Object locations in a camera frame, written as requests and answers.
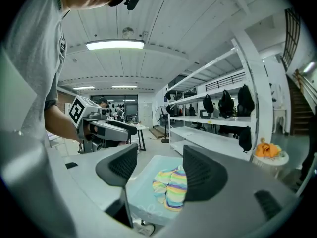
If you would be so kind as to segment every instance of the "round white table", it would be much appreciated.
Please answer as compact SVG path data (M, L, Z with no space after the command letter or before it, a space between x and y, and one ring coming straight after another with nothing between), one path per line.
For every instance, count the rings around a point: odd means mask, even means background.
M278 177L279 172L283 169L283 166L289 161L289 156L285 151L282 151L274 159L269 157L258 157L253 154L252 162L262 169L271 173L275 178Z

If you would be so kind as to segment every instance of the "standing fan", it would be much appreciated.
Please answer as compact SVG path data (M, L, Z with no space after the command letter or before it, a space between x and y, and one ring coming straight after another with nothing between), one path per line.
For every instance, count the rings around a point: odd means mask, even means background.
M166 133L166 124L168 123L168 112L166 111L165 106L160 106L155 112L155 118L158 121L159 125L165 125L165 138L161 140L162 143L166 144L169 143L169 138L167 137Z

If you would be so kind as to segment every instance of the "gray t-shirt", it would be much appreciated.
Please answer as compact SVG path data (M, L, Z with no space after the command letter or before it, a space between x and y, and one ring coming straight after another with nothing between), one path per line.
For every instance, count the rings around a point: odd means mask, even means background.
M65 60L61 0L26 0L3 41L9 58L37 97L22 132L43 140L45 103L56 103L58 77ZM18 101L23 96L14 96Z

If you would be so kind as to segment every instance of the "staircase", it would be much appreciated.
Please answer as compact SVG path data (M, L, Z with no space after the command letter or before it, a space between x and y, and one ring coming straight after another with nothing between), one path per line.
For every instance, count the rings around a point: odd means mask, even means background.
M164 131L160 128L160 126L153 126L152 129L149 129L149 131L153 134L153 136L157 139L164 138L165 134Z
M295 83L287 77L291 96L291 135L308 135L309 119L314 115L305 97Z

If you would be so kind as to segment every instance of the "metal shelving unit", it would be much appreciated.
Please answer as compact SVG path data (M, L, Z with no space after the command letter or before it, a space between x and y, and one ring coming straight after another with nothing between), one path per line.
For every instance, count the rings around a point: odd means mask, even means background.
M213 80L210 79L209 83L204 83L206 85L205 91L200 92L194 96L190 96L187 98L182 98L177 101L169 101L170 106L173 105L185 105L189 103L197 103L201 102L206 94L210 95L211 98L219 98L222 95L224 90L227 90L229 93L236 94L239 89L246 84L251 92L252 98L257 105L257 98L255 93L254 82L252 79L252 73L248 67L246 59L242 53L241 48L238 46L235 39L231 40L233 44L233 48L228 52L224 53L223 55L217 57L213 61L209 62L208 64L204 65L200 69L196 70L192 74L188 75L186 78L175 84L174 86L170 87L170 90L177 90L182 91L183 93L192 89L193 87L197 87L200 85L193 86L189 88L187 81L193 77L198 77L201 73L203 75L204 70L212 66L213 64L219 62L222 59L225 59L228 56L233 54L237 54L241 64L242 70L235 71L234 73L224 75L219 79ZM170 146L175 149L180 154L183 154L183 146L185 144L189 145L198 145L204 147L206 149L216 151L221 154L229 155L238 159L248 161L251 157L251 150L247 153L243 152L243 149L239 146L238 140L230 137L225 137L221 135L216 135L213 133L189 128L185 126L185 122L198 122L204 124L216 124L216 125L225 125L225 126L236 126L236 127L247 127L251 128L251 136L253 147L257 141L257 108L255 108L250 117L230 117L230 118L200 118L199 111L198 116L185 116L185 112L183 109L183 116L179 117L171 117L169 115L168 123L169 123L169 138L170 138ZM184 121L183 127L173 128L171 126L170 120L181 120Z

